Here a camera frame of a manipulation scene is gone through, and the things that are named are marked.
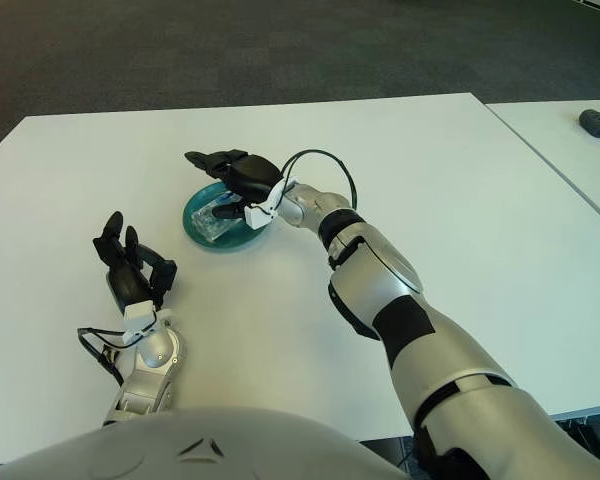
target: teal bowl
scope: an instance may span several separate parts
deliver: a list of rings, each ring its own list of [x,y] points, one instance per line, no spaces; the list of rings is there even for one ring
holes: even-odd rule
[[[182,226],[184,227],[185,232],[187,232],[187,235],[189,235],[189,237],[191,237],[198,245],[213,250],[227,250],[250,242],[266,230],[266,226],[259,228],[258,230],[252,230],[245,222],[240,222],[224,235],[216,238],[213,242],[204,238],[193,224],[191,215],[227,191],[227,187],[224,183],[212,183],[202,190],[199,190],[185,205],[184,211],[182,212]]]

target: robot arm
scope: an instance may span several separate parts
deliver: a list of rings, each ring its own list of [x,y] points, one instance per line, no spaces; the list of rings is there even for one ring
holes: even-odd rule
[[[274,204],[327,249],[338,311],[356,332],[383,342],[416,456],[434,479],[600,478],[600,461],[427,303],[413,267],[344,197],[294,182]]]

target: wire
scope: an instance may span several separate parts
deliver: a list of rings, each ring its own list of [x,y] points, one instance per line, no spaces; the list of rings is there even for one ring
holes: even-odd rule
[[[396,464],[396,467],[400,468],[400,467],[402,466],[402,464],[403,464],[404,462],[406,462],[406,461],[409,459],[409,457],[411,456],[411,454],[412,454],[412,453],[413,453],[413,450],[411,450],[411,451],[410,451],[409,453],[407,453],[407,454],[406,454],[404,457],[402,457],[402,460],[400,460],[400,461],[399,461],[399,462]]]
[[[347,181],[349,182],[349,188],[351,189],[351,207],[355,210],[358,207],[358,192],[356,190],[356,184],[354,183],[353,178],[351,178],[351,174],[349,173],[349,170],[347,170],[347,167],[342,162],[342,160],[340,160],[334,154],[326,152],[324,150],[318,150],[315,148],[310,148],[308,150],[302,150],[301,152],[296,153],[289,160],[287,160],[286,163],[284,164],[284,166],[282,167],[283,175],[284,175],[285,170],[287,170],[287,168],[289,169],[289,171],[287,172],[287,176],[284,180],[282,192],[280,194],[280,198],[278,199],[278,203],[276,204],[275,210],[278,209],[278,207],[282,203],[282,198],[284,197],[284,194],[287,192],[287,185],[289,184],[289,178],[291,177],[291,170],[293,169],[296,162],[301,157],[305,156],[308,153],[319,153],[321,155],[325,155],[325,156],[331,158],[332,160],[334,160],[340,166],[340,168],[344,172],[344,175],[347,177]]]
[[[153,325],[155,325],[156,321],[157,321],[157,317],[154,315],[153,322],[151,322],[149,325],[147,325],[145,328],[143,328],[142,332],[146,332],[151,327],[153,327]],[[85,327],[85,328],[78,329],[78,341],[80,342],[80,344],[89,353],[89,355],[91,355],[93,358],[95,358],[97,360],[97,362],[102,366],[102,368],[104,368],[108,373],[110,373],[113,376],[113,378],[116,379],[116,382],[118,382],[118,385],[122,386],[122,384],[124,383],[124,379],[122,378],[120,371],[117,369],[115,364],[107,358],[107,355],[105,354],[104,350],[102,352],[99,352],[96,349],[96,347],[93,346],[92,343],[90,343],[86,338],[84,338],[84,336],[88,335],[88,334],[91,334],[91,335],[97,337],[105,345],[107,345],[108,347],[113,348],[115,350],[124,350],[126,348],[133,347],[140,340],[142,340],[144,338],[144,336],[138,334],[138,338],[136,338],[133,342],[129,343],[128,345],[116,345],[115,343],[111,343],[109,340],[104,338],[102,335],[121,337],[122,335],[124,335],[124,332],[116,332],[114,330],[103,330],[101,328],[91,328],[91,327]]]
[[[98,350],[96,350],[96,348],[91,343],[89,343],[87,339],[84,338],[84,336],[80,334],[78,334],[78,340],[80,341],[80,344],[84,347],[84,349],[93,358],[96,359],[96,361],[102,366],[102,368],[104,368],[108,373],[110,373],[113,376],[113,378],[116,379],[118,385],[122,386],[122,384],[124,383],[124,379],[122,378],[120,371],[116,368],[113,362],[111,362],[107,358],[104,351],[102,353],[98,352]]]
[[[155,325],[157,321],[156,316],[154,315],[153,317],[153,322],[151,322],[149,325],[147,325],[146,327],[144,327],[142,329],[142,332],[146,332],[147,330],[149,330],[151,327],[153,327]],[[144,336],[140,335],[140,334],[136,334],[138,335],[138,338],[136,338],[133,342],[127,344],[127,345],[116,345],[115,343],[111,343],[109,340],[107,340],[106,338],[104,338],[102,335],[111,335],[111,336],[116,336],[116,337],[121,337],[122,335],[124,335],[124,332],[116,332],[113,330],[102,330],[100,328],[91,328],[91,327],[86,327],[86,328],[79,328],[78,329],[78,336],[82,337],[83,335],[87,335],[87,334],[91,334],[97,338],[99,338],[105,345],[111,347],[111,348],[115,348],[116,350],[124,350],[126,348],[131,348],[133,347],[136,343],[138,343],[140,340],[142,340],[144,338]]]

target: table surface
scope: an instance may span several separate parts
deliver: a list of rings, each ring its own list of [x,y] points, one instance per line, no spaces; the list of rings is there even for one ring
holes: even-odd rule
[[[91,239],[114,210],[178,264],[176,408],[294,412],[355,439],[410,429],[379,342],[330,304],[320,242],[282,221],[241,251],[181,225],[210,182],[188,150],[278,165],[323,148],[429,301],[550,412],[600,405],[600,217],[470,94],[24,119],[0,144],[0,462],[97,428],[117,390],[75,329],[120,329]],[[337,166],[297,165],[343,192]]]
[[[578,122],[583,110],[600,112],[600,100],[498,103],[489,108],[600,210],[600,138]]]

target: dark carpet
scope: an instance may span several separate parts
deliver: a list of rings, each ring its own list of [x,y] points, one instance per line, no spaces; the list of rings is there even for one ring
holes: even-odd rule
[[[570,0],[0,0],[0,140],[27,115],[471,91],[600,98]]]

